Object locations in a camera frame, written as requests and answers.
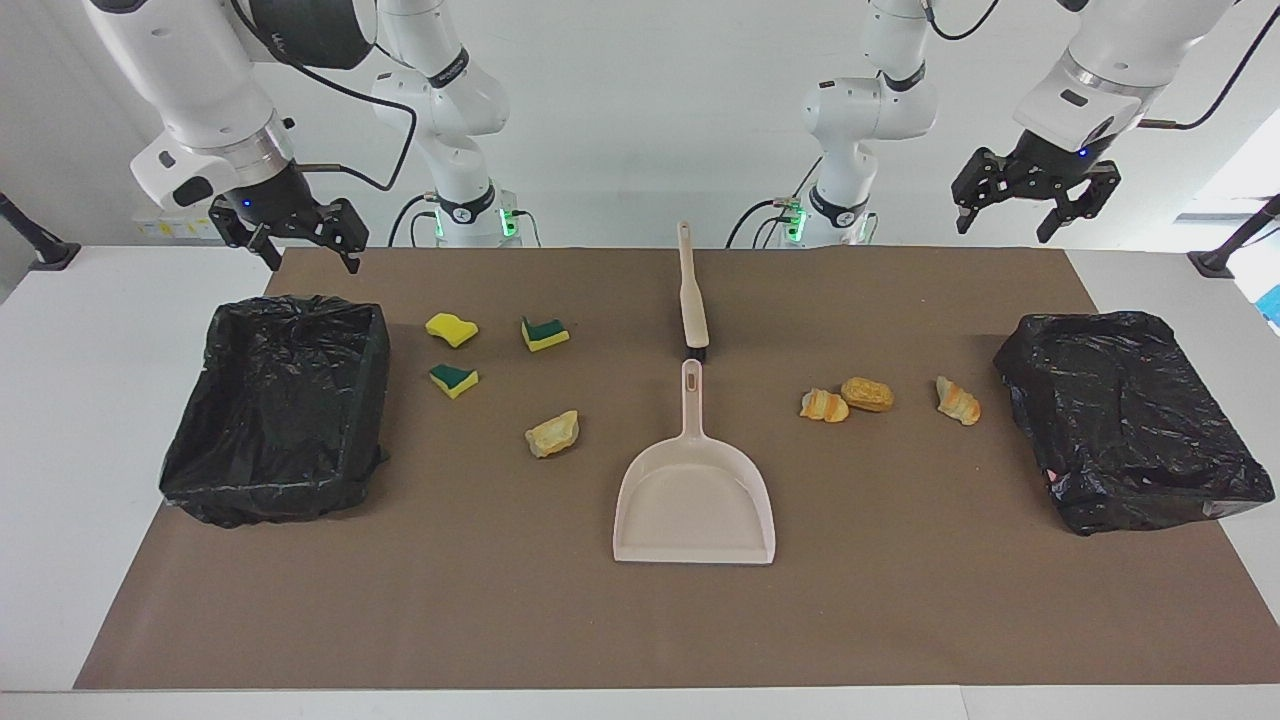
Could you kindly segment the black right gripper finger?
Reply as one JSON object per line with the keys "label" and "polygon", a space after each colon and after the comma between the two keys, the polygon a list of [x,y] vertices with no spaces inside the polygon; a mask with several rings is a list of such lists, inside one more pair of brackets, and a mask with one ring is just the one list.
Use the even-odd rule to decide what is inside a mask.
{"label": "black right gripper finger", "polygon": [[317,208],[317,245],[335,252],[346,270],[355,275],[360,269],[360,254],[369,241],[369,228],[348,199],[335,199]]}
{"label": "black right gripper finger", "polygon": [[280,269],[282,255],[271,241],[270,227],[268,224],[250,223],[246,225],[233,208],[233,204],[225,197],[215,197],[212,200],[209,209],[209,219],[227,247],[246,249],[262,259],[271,272]]}

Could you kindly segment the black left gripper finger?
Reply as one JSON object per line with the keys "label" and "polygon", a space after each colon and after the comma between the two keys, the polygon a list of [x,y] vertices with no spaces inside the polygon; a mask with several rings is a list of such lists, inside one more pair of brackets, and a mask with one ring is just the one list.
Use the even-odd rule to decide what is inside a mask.
{"label": "black left gripper finger", "polygon": [[1010,199],[1007,159],[989,149],[977,149],[952,182],[952,200],[957,208],[956,229],[965,234],[983,208]]}
{"label": "black left gripper finger", "polygon": [[1039,243],[1048,243],[1055,233],[1078,219],[1097,217],[1121,181],[1116,165],[1097,165],[1084,174],[1085,187],[1078,197],[1071,199],[1065,181],[1055,178],[1050,199],[1053,208],[1037,228]]}

